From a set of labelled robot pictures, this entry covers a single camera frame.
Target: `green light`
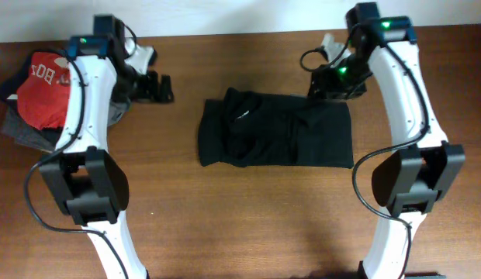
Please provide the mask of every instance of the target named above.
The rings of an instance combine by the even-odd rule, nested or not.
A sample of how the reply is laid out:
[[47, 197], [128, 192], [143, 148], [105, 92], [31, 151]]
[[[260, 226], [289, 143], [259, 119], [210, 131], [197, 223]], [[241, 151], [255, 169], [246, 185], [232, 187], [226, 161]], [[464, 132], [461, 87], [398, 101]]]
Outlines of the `green light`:
[[390, 22], [382, 22], [382, 26], [385, 29], [388, 29], [390, 27]]

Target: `wooden table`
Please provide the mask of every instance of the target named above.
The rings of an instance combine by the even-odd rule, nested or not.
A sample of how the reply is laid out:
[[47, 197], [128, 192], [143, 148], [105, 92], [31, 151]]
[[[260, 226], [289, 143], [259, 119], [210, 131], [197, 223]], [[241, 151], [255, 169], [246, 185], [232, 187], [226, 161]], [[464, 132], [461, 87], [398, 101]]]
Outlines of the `wooden table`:
[[[481, 26], [417, 28], [420, 60], [433, 108], [467, 161], [446, 199], [420, 227], [409, 272], [481, 278]], [[310, 76], [299, 55], [324, 32], [144, 38], [172, 76], [176, 103], [138, 105], [109, 130], [110, 153], [130, 182], [127, 218], [152, 278], [289, 278], [356, 270], [376, 217], [355, 197], [351, 171], [317, 167], [201, 167], [196, 133], [204, 100], [230, 86], [306, 94]], [[336, 31], [337, 39], [345, 38]], [[0, 44], [0, 81], [29, 50], [61, 43]], [[311, 66], [318, 57], [309, 57]], [[390, 144], [382, 97], [350, 101], [355, 160]], [[5, 106], [0, 104], [0, 125]], [[22, 180], [40, 152], [0, 135], [0, 278], [104, 278], [87, 236], [41, 228], [29, 214]], [[358, 182], [372, 201], [371, 160]], [[40, 175], [31, 192], [51, 224], [63, 216]]]

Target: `folded black cloth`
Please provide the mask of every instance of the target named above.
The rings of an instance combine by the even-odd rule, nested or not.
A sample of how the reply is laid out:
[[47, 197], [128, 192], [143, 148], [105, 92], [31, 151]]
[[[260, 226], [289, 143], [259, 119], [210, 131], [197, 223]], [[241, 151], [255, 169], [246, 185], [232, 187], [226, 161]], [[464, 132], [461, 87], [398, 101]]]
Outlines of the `folded black cloth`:
[[353, 167], [351, 117], [344, 102], [315, 102], [229, 88], [206, 100], [199, 160], [237, 167]]

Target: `red cloth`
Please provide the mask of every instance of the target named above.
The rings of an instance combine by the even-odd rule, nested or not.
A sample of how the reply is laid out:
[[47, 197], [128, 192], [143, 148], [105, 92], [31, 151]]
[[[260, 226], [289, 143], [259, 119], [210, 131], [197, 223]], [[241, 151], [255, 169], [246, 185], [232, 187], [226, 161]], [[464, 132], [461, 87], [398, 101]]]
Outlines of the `red cloth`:
[[29, 77], [20, 86], [18, 113], [23, 120], [39, 130], [64, 126], [70, 86], [60, 83], [70, 80], [66, 59], [54, 53], [34, 53]]

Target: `white backdrop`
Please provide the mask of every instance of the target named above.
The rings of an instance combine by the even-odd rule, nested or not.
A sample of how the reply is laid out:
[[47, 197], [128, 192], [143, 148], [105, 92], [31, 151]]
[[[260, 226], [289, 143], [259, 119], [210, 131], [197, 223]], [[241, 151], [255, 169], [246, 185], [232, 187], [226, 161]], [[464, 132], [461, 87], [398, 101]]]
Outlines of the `white backdrop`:
[[[415, 26], [481, 23], [481, 0], [376, 0]], [[112, 13], [138, 36], [342, 29], [357, 0], [0, 0], [0, 42], [65, 40]]]

